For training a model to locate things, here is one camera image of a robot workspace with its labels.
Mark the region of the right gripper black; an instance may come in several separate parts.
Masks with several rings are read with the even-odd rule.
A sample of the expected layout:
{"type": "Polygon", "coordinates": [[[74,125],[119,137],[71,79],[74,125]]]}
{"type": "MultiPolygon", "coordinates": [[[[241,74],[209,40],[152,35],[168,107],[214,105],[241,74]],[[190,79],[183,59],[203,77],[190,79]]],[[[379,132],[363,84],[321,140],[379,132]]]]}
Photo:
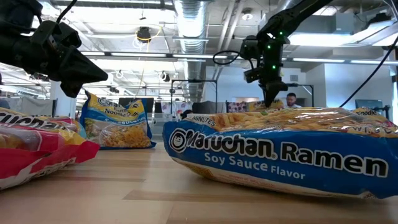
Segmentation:
{"type": "Polygon", "coordinates": [[[279,62],[261,62],[259,64],[259,86],[264,88],[263,92],[265,106],[270,106],[280,91],[287,90],[287,84],[282,81],[282,77],[280,76],[281,66],[282,63],[279,62]]]}

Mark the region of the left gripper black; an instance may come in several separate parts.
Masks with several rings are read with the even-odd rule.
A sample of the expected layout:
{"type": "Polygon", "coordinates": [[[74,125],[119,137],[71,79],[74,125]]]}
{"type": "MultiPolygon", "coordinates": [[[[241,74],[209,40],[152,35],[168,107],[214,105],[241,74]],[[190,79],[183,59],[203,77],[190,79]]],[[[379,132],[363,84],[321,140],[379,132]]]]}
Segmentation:
{"type": "Polygon", "coordinates": [[[30,72],[60,72],[64,94],[76,98],[86,83],[106,81],[108,74],[83,55],[78,32],[64,22],[45,21],[30,36],[20,36],[14,44],[14,65],[30,72]]]}

